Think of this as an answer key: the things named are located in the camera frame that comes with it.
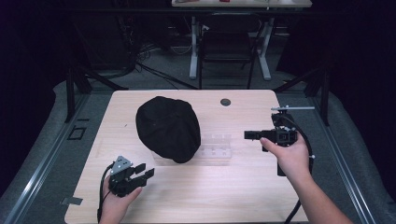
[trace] black cloth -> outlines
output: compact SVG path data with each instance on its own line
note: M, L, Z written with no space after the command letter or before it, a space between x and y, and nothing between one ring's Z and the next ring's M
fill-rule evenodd
M157 96L136 113L140 140L158 155L177 163L189 161L201 145L201 132L192 106Z

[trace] black plastic part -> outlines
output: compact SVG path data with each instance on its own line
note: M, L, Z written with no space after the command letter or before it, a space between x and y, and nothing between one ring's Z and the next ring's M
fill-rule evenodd
M110 191L119 196L124 197L139 187L145 187L149 178L154 176L154 169L146 171L143 175L131 178L133 174L141 173L146 169L146 164L142 163L138 166L129 167L110 177L108 188Z

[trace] white table leg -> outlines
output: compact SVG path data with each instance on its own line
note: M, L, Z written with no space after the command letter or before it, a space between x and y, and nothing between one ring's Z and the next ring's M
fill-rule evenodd
M268 68L268 63L265 60L265 53L268 49L268 43L271 38L273 26L274 26L274 18L271 18L268 22L264 24L264 30L263 30L264 41L262 43L262 48L258 50L260 66L262 67L262 75L264 77L264 80L267 81L271 80L271 74Z
M191 64L190 79L197 78L198 54L197 54L197 27L195 17L191 18Z

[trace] finger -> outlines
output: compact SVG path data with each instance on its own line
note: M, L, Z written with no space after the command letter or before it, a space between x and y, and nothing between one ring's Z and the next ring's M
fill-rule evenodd
M260 143L262 146L267 149L268 151L272 152L275 156L278 154L279 146L275 143L271 142L268 138L261 138Z

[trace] table in background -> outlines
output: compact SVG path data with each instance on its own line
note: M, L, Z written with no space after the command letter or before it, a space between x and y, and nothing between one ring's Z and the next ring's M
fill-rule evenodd
M263 10L268 10L273 7L289 7L289 8L304 8L311 7L310 0L230 0L230 2L220 2L219 0L199 0L193 2L178 3L177 0L172 0L173 7L262 7ZM260 66L262 68L262 75L265 80L271 80L268 63L265 60L265 53L268 48L268 43L273 30L274 19L270 19L265 23L262 35L264 37L262 47L258 50ZM196 78L196 71L198 65L198 54L196 48L197 24L195 17L192 17L191 22L191 67L190 78Z
M154 155L138 138L137 108L159 95L189 102L197 115L202 145L187 163ZM222 105L222 99L231 104ZM276 157L262 152L259 141L244 139L244 131L274 128L274 106L278 101L273 91L116 91L74 194L82 203L69 205L65 221L96 222L101 176L119 155L134 165L146 163L148 169L155 168L154 177L129 206L124 222L284 221L297 194L286 177L276 175ZM228 145L224 154L204 148L210 146L210 136ZM205 156L204 152L214 154ZM302 208L293 220L307 221Z

